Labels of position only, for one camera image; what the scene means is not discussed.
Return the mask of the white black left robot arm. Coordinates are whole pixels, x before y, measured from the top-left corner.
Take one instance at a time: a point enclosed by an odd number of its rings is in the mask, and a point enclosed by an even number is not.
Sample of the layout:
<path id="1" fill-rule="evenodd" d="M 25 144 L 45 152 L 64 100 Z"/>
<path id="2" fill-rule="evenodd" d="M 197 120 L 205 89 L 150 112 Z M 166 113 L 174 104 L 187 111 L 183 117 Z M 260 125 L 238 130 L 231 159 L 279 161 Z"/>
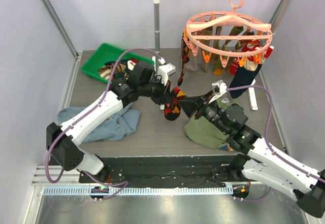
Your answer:
<path id="1" fill-rule="evenodd" d="M 108 170 L 96 155 L 80 149 L 86 136 L 111 115 L 121 111 L 139 97 L 148 97 L 157 105 L 171 103 L 170 64 L 158 67 L 146 62 L 127 63 L 126 77 L 114 80 L 108 91 L 73 118 L 46 128 L 47 157 L 53 157 L 64 171 L 86 171 L 98 183 L 108 177 Z"/>

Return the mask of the black colourful argyle sock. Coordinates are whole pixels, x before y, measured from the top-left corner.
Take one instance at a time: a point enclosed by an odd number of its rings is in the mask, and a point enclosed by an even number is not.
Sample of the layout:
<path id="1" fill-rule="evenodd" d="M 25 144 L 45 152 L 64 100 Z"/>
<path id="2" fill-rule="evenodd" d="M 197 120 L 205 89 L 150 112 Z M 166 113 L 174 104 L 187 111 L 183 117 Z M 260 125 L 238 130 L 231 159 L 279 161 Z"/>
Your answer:
<path id="1" fill-rule="evenodd" d="M 171 90 L 172 103 L 165 104 L 164 116 L 168 121 L 176 120 L 181 114 L 181 106 L 179 104 L 180 100 L 187 98 L 187 95 L 179 88 L 175 87 Z"/>

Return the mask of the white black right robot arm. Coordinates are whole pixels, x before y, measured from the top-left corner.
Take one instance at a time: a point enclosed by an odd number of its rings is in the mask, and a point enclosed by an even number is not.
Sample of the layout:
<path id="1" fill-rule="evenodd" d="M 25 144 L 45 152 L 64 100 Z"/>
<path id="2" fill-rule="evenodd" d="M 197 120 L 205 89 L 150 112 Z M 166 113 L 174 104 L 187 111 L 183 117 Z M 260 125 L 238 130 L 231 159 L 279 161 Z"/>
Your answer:
<path id="1" fill-rule="evenodd" d="M 239 154 L 231 163 L 232 179 L 259 181 L 282 192 L 309 215 L 324 215 L 324 171 L 299 162 L 277 149 L 266 137 L 246 125 L 248 120 L 238 104 L 219 107 L 212 94 L 178 100 L 188 117 L 201 117 L 227 135 L 227 142 Z"/>

